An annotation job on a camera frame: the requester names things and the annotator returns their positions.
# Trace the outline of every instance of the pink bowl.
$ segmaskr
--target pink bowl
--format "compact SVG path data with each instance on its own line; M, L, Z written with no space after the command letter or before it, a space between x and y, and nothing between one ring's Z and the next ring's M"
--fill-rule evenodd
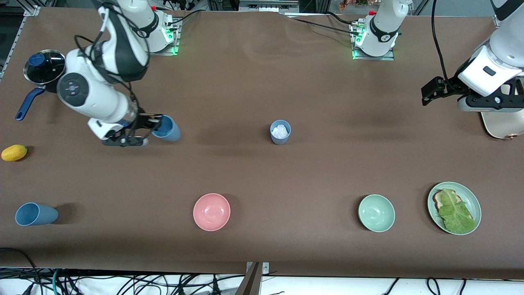
M196 225L207 231L215 231L224 227L230 214L229 202L219 194L201 196L193 208L193 219Z

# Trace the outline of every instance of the blue cup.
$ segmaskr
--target blue cup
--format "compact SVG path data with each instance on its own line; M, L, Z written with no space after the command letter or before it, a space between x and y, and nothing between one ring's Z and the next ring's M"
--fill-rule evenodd
M21 226L44 225L55 222L58 211L37 203L25 203L16 211L15 221Z
M168 115L161 117L162 124L152 131L152 134L166 141L177 141L180 138L180 128Z
M288 136L286 136L283 139L278 139L273 136L273 129L276 128L278 125L284 125L284 127L286 127L286 130L288 131ZM269 134L271 134L271 140L273 140L275 144L284 144L286 141L288 141L288 138L291 135L291 125L284 120L277 120L273 122L273 124L271 124L271 127L269 127Z

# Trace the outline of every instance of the plate with lettuce and bread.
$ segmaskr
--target plate with lettuce and bread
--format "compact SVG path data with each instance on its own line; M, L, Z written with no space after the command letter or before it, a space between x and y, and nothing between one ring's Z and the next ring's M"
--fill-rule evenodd
M428 211L433 221L453 235L467 235L481 223L482 211L477 197L456 182L442 182L428 195Z

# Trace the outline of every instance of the mint green bowl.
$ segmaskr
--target mint green bowl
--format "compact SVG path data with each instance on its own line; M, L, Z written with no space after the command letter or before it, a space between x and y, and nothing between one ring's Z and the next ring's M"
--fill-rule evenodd
M454 190L457 193L457 196L459 196L463 202L466 203L466 208L471 213L471 216L473 217L473 221L475 221L475 228L473 228L471 231L465 234L456 234L452 233L451 231L446 229L446 226L444 226L444 221L439 215L439 211L436 209L435 200L433 197L436 193L439 191L449 188ZM429 215L431 216L431 219L438 225L442 230L444 230L447 233L450 233L452 235L458 235L458 236L464 236L471 234L473 231L475 231L478 227L478 225L481 223L482 218L482 211L481 211L481 205L478 203L477 197L473 194L472 191L470 191L467 187L463 186L460 183L456 182L441 182L434 186L428 195L428 211Z
M367 229L383 233L393 226L395 209L385 197L369 195L358 206L358 219Z

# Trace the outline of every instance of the lettuce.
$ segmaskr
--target lettuce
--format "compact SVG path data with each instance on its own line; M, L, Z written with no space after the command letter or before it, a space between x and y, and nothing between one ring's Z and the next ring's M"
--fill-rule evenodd
M476 223L471 219L466 203L458 202L451 189L442 190L440 202L442 207L440 207L439 215L444 220L447 230L455 234L467 234L475 228Z

